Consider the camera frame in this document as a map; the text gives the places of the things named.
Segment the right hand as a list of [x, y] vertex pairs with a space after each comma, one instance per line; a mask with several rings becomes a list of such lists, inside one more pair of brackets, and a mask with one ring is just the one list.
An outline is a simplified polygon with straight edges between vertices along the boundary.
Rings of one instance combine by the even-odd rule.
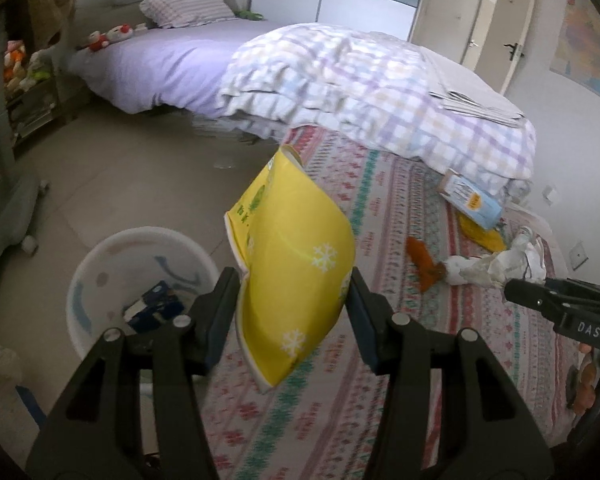
[[582, 368], [580, 378], [578, 379], [576, 397], [573, 400], [573, 413], [582, 416], [587, 410], [592, 408], [595, 403], [595, 386], [600, 372], [594, 361], [587, 362]]

